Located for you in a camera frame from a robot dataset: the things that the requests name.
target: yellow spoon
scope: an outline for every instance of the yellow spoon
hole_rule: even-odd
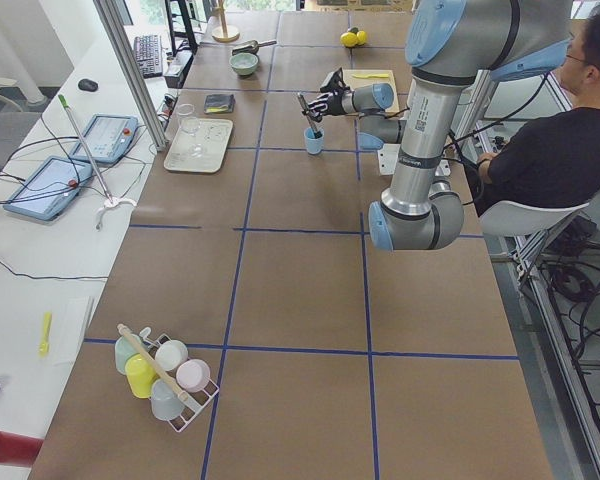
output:
[[[51,312],[45,312],[42,317],[42,339],[38,347],[38,355],[44,357],[49,353],[49,330],[51,329]]]
[[[354,73],[353,78],[389,78],[388,73]]]

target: cup rack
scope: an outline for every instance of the cup rack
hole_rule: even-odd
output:
[[[151,329],[148,327],[144,328],[140,332],[140,337],[150,347],[149,351],[147,351],[142,347],[142,344],[134,337],[133,332],[126,325],[123,325],[122,323],[119,324],[118,332],[133,346],[147,363],[151,365],[158,376],[169,386],[169,388],[171,388],[178,400],[184,403],[185,408],[182,413],[174,419],[167,421],[176,432],[182,432],[191,422],[193,422],[200,412],[211,403],[214,397],[218,395],[218,392],[220,391],[218,385],[216,385],[213,380],[209,379],[207,386],[198,392],[187,392],[180,387],[175,378],[169,375],[154,358],[158,347],[170,340],[168,335],[163,333],[158,336],[157,340],[151,340],[149,338]]]

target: light blue cup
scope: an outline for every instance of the light blue cup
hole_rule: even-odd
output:
[[[140,340],[140,337],[135,334],[133,336],[136,338],[136,340],[138,340],[138,342],[140,342],[140,345],[142,345],[144,347],[144,343],[142,343],[142,340]],[[133,348],[131,346],[131,344],[127,341],[127,339],[124,337],[120,337],[116,341],[114,350],[115,350],[115,356],[116,356],[116,370],[118,370],[118,372],[121,373],[122,375],[125,375],[124,366],[126,365],[127,360],[129,360],[131,357],[133,357],[138,352],[136,352],[136,349]]]
[[[151,386],[151,412],[158,420],[168,422],[179,416],[184,410],[184,403],[164,382],[156,380]]]
[[[324,145],[324,129],[319,129],[321,136],[316,138],[311,127],[304,131],[304,146],[311,155],[317,155],[322,151]]]

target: small bowl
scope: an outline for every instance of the small bowl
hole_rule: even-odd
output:
[[[233,71],[242,77],[246,77],[247,75],[251,75],[258,68],[258,56],[253,53],[238,53],[236,55],[232,55],[229,59],[229,64]]]

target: pink cup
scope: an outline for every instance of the pink cup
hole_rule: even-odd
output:
[[[199,392],[211,380],[211,369],[199,359],[187,360],[178,367],[176,381],[187,392]]]

